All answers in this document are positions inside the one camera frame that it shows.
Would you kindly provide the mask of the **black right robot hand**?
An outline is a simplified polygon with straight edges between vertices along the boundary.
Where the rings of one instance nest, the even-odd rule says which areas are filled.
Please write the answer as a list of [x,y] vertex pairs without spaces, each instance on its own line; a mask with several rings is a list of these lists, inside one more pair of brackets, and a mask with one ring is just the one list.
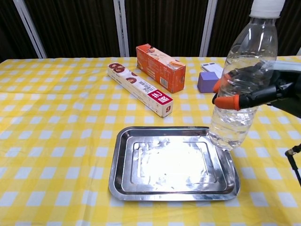
[[[246,94],[218,97],[223,82],[254,76],[268,75],[268,85]],[[214,85],[212,103],[228,110],[242,110],[270,105],[298,118],[301,117],[301,64],[287,61],[260,61],[254,65],[233,69]]]

